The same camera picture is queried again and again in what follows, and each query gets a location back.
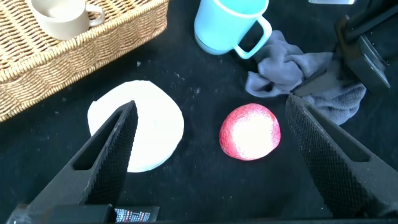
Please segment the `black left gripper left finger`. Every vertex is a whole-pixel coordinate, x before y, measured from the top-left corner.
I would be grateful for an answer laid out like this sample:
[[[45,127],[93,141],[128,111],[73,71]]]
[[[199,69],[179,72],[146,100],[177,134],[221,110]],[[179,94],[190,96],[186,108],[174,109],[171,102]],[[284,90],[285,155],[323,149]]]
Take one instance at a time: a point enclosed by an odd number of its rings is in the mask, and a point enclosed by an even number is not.
[[[115,204],[126,178],[137,122],[134,101],[116,109],[27,211],[42,213],[57,205]]]

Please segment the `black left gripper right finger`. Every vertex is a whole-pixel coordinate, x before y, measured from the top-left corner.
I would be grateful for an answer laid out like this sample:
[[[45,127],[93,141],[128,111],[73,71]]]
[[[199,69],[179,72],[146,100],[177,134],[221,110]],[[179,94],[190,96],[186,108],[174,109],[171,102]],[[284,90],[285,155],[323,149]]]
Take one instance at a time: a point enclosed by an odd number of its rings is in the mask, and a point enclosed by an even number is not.
[[[397,217],[397,171],[314,106],[289,95],[285,115],[335,217]]]

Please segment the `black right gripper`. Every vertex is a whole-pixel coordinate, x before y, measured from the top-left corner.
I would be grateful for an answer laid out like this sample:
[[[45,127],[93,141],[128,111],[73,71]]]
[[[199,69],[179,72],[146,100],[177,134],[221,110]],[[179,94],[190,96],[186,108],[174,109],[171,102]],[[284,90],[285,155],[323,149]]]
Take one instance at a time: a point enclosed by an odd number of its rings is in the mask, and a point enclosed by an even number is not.
[[[369,1],[359,14],[345,16],[335,22],[338,39],[337,49],[353,75],[371,92],[390,89],[385,75],[389,65],[376,50],[375,44],[366,37],[366,32],[385,23],[397,14],[397,1]],[[340,84],[340,68],[328,68],[315,72],[304,80],[292,93],[308,96],[334,88]]]

